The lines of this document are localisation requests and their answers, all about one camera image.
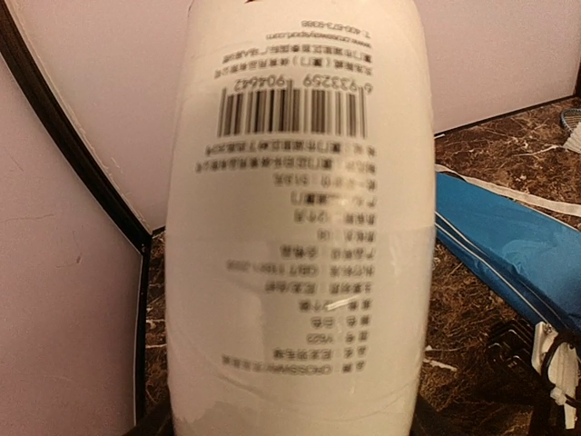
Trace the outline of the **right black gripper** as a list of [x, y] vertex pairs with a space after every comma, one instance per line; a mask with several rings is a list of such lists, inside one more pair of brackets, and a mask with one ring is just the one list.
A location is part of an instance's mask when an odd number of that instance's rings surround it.
[[580, 428], [580, 333], [547, 322], [513, 319], [494, 325], [486, 356], [498, 375], [490, 396], [530, 405], [530, 430]]

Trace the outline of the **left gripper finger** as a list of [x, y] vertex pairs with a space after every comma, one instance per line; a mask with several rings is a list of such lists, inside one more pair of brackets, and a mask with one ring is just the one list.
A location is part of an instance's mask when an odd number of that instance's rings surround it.
[[160, 402], [123, 436], [173, 436], [172, 410], [168, 401]]

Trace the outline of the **blue racket bag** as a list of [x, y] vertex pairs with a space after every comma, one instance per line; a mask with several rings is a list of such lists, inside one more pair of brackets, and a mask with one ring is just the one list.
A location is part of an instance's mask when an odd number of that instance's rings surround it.
[[437, 165], [437, 237], [531, 322], [580, 329], [580, 232], [555, 218], [580, 206]]

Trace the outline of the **white shuttlecock tube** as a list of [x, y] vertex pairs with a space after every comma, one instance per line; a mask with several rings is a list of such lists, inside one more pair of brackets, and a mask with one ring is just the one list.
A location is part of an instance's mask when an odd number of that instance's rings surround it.
[[413, 2], [192, 2], [165, 227], [176, 434], [409, 434], [434, 158]]

